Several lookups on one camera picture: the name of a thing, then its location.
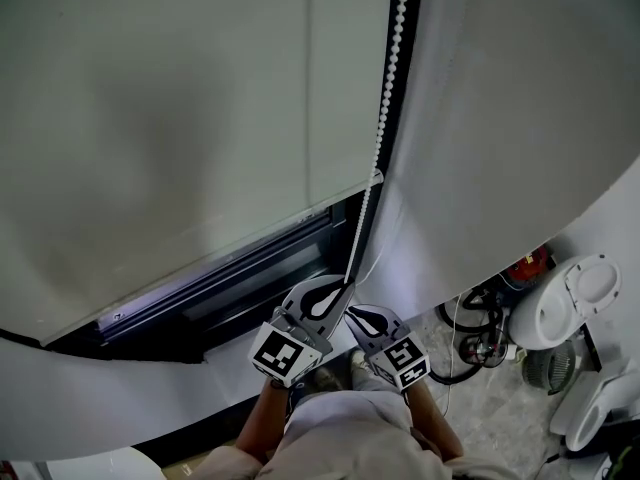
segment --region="cable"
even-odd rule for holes
[[[391,242],[391,240],[395,237],[396,228],[398,227],[398,223],[400,222],[400,218],[402,217],[403,205],[404,205],[404,200],[400,201],[400,208],[398,209],[398,215],[396,215],[396,219],[393,222],[393,227],[391,228],[391,233],[389,233],[387,235],[387,237],[384,239],[384,243],[382,244],[382,248],[380,249],[380,252],[376,256],[376,259],[373,261],[373,264],[371,265],[371,268],[369,269],[367,274],[360,281],[358,281],[356,283],[356,286],[360,286],[367,279],[369,279],[369,276],[371,275],[371,272],[373,272],[373,269],[376,268],[376,265],[378,264],[378,261],[380,261],[380,258],[382,258],[382,254],[384,253],[384,251],[385,251],[385,249],[387,247],[387,244],[389,242]]]
[[[396,64],[398,62],[398,53],[400,52],[400,41],[402,41],[402,23],[404,22],[404,13],[407,10],[407,7],[405,6],[406,1],[407,0],[398,0],[398,6],[396,7],[398,13],[396,14],[396,25],[393,27],[395,34],[392,38],[393,45],[391,46],[391,55],[389,56],[389,65],[387,66],[388,72],[386,76],[387,81],[384,84],[384,98],[380,104],[380,117],[378,119],[378,131],[376,133],[376,149],[375,153],[373,154],[373,162],[371,163],[371,173],[369,174],[369,180],[367,181],[367,188],[365,189],[364,196],[362,197],[360,216],[358,217],[356,233],[353,238],[353,245],[351,246],[351,254],[349,255],[349,263],[347,264],[347,272],[344,275],[344,284],[347,284],[349,282],[349,274],[351,274],[353,260],[355,259],[356,250],[358,249],[358,243],[360,242],[362,225],[364,224],[364,217],[367,213],[367,207],[369,206],[371,187],[373,186],[373,180],[375,178],[376,168],[378,166],[378,157],[380,155],[380,148],[382,146],[384,128],[386,126],[385,123],[387,121],[387,114],[389,113],[389,104],[391,103],[391,90],[393,89],[393,81],[396,79],[394,73],[397,69]]]
[[[545,460],[542,464],[540,464],[540,467],[538,468],[538,472],[536,473],[536,476],[533,477],[533,480],[538,479],[538,477],[540,476],[540,473],[542,472],[542,468],[544,468],[547,464],[557,461],[559,458],[560,458],[560,454],[556,453],[555,455],[552,455],[547,460]]]
[[[458,300],[456,300],[456,310],[453,312],[453,333],[451,335],[451,370],[449,371],[449,378],[453,378],[453,342],[456,339],[456,318],[458,317],[458,306],[460,305],[460,299],[462,298],[462,294],[458,295]],[[451,404],[451,387],[453,384],[449,384],[449,390],[447,391],[447,407],[442,414],[442,417],[445,418],[447,413],[449,412],[449,405]]]
[[[509,283],[509,281],[507,281],[505,277],[502,275],[502,272],[498,272],[498,275],[502,278],[502,280],[504,281],[504,284],[506,284],[512,290],[515,290],[517,292],[521,292],[522,290],[524,290],[524,288],[516,288],[515,286],[512,286],[511,283]]]
[[[475,364],[471,366],[467,371],[461,373],[460,375],[456,375],[455,377],[442,377],[438,375],[436,372],[434,372],[433,370],[431,370],[429,372],[429,377],[435,380],[438,384],[451,386],[452,384],[460,384],[461,382],[464,382],[465,380],[470,379],[480,370],[482,370],[482,366],[479,364]]]
[[[444,304],[440,304],[438,306],[438,312],[440,313],[440,317],[442,318],[442,320],[444,320],[444,323],[452,328],[455,326],[455,330],[458,332],[466,332],[469,334],[479,334],[485,331],[491,331],[495,329],[502,322],[502,316],[503,316],[502,308],[500,308],[499,306],[495,306],[493,308],[479,308],[479,309],[485,309],[487,311],[487,314],[489,315],[489,323],[484,325],[479,325],[476,327],[470,327],[467,325],[460,325],[460,324],[454,323],[453,320],[451,320],[451,317],[449,316],[449,314],[447,313],[447,310]]]

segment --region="wall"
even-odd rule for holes
[[[640,159],[551,241],[560,260],[605,252],[620,265],[622,289],[605,312],[589,322],[603,360],[620,352],[640,363]]]
[[[640,0],[422,0],[362,302],[404,318],[502,270],[640,153]]]

